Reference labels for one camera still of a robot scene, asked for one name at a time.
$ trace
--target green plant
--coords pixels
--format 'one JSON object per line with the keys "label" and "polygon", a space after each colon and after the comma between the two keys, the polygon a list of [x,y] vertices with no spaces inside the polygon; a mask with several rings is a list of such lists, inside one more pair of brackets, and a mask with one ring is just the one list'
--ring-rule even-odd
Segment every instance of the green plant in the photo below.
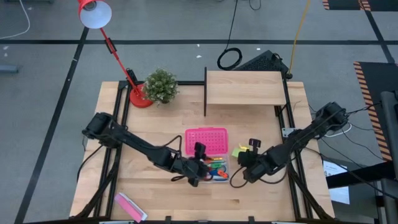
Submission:
{"label": "green plant", "polygon": [[158,68],[145,79],[142,90],[145,93],[145,99],[159,104],[172,101],[178,93],[177,87],[176,76]]}

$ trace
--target gray floor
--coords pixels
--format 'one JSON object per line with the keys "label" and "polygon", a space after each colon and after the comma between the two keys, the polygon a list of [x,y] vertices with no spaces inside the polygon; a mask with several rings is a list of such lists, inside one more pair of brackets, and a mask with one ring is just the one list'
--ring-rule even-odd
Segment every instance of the gray floor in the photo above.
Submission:
{"label": "gray floor", "polygon": [[[234,1],[109,1],[112,21],[105,27],[114,40],[226,39]],[[83,26],[77,16],[77,1],[25,3],[30,31],[15,39],[73,39]],[[305,1],[263,0],[260,11],[247,1],[238,2],[233,39],[294,38]],[[396,12],[374,12],[386,40],[397,40]],[[18,3],[0,1],[0,37],[26,27]],[[102,39],[90,30],[87,39]],[[300,39],[377,40],[363,11],[326,11],[320,1],[312,2]],[[243,52],[246,62],[265,50],[279,53],[290,62],[291,45],[232,45]],[[126,67],[142,80],[156,68],[165,68],[179,80],[202,80],[203,68],[217,70],[216,60],[225,45],[118,45]],[[16,75],[0,76],[0,217],[13,223],[42,147],[55,105],[68,73],[76,45],[0,45],[0,63],[21,66]],[[389,46],[398,60],[398,46]],[[223,63],[234,61],[227,56]],[[377,45],[299,45],[293,74],[305,83],[308,100],[315,109],[336,101],[348,111],[364,106],[353,62],[387,62]],[[80,131],[93,115],[101,82],[122,80],[124,75],[104,45],[85,45],[69,89],[47,159],[33,194],[25,222],[67,218],[76,187],[76,172],[83,157]],[[351,122],[371,127],[366,112],[350,117]],[[348,136],[370,147],[380,156],[374,134],[353,129]],[[355,161],[371,165],[380,162],[366,149],[351,144],[344,136],[325,139]],[[346,160],[320,142],[322,153]],[[344,211],[336,211],[345,217]]]}

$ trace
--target pink eraser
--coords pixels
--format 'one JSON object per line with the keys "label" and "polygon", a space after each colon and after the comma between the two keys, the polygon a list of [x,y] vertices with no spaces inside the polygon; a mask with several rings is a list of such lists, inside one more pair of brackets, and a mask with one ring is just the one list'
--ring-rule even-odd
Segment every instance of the pink eraser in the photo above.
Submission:
{"label": "pink eraser", "polygon": [[141,210],[131,199],[129,199],[125,194],[118,193],[114,200],[126,211],[136,222],[145,221],[148,215]]}

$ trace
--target white cord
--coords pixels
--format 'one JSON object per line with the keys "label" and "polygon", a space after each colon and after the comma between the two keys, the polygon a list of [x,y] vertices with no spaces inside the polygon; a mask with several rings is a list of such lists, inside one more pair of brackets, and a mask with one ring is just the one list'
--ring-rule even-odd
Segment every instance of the white cord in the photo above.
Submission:
{"label": "white cord", "polygon": [[349,122],[348,124],[349,124],[349,128],[348,128],[347,130],[342,131],[342,132],[337,133],[337,134],[332,134],[331,136],[329,136],[329,135],[326,134],[325,137],[332,138],[332,137],[336,137],[336,136],[339,136],[339,135],[341,135],[341,134],[347,133],[348,131],[351,130],[351,128],[353,128],[353,125],[352,125],[350,122]]}
{"label": "white cord", "polygon": [[24,32],[21,32],[21,33],[19,33],[19,34],[11,35],[11,36],[8,36],[8,37],[0,37],[0,40],[1,40],[1,39],[6,39],[6,38],[11,38],[11,37],[16,37],[16,36],[18,36],[18,35],[25,34],[26,32],[29,31],[29,29],[30,29],[30,20],[29,20],[29,16],[27,16],[27,13],[26,13],[25,7],[24,7],[24,5],[23,5],[23,3],[22,3],[22,0],[19,0],[19,2],[20,2],[20,4],[21,4],[21,6],[22,6],[22,10],[24,11],[25,16],[26,16],[26,19],[27,19],[27,29],[26,29]]}

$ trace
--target yellow cable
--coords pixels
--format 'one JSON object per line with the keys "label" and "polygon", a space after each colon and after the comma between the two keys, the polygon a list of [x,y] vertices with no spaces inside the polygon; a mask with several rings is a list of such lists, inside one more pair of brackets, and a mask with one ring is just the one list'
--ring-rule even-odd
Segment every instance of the yellow cable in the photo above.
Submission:
{"label": "yellow cable", "polygon": [[311,3],[311,0],[307,0],[307,4],[305,5],[305,9],[304,9],[304,12],[303,12],[303,16],[301,17],[300,26],[298,27],[298,31],[297,31],[297,33],[296,33],[296,36],[294,37],[293,51],[292,51],[292,56],[290,57],[289,71],[287,72],[288,74],[289,74],[289,73],[292,73],[291,71],[292,71],[292,67],[293,67],[294,51],[295,51],[295,49],[296,49],[296,41],[297,41],[297,39],[298,39],[298,37],[299,37],[300,30],[301,30],[301,27],[303,26],[304,19],[305,19],[305,15],[307,14],[308,7],[310,6],[310,3]]}

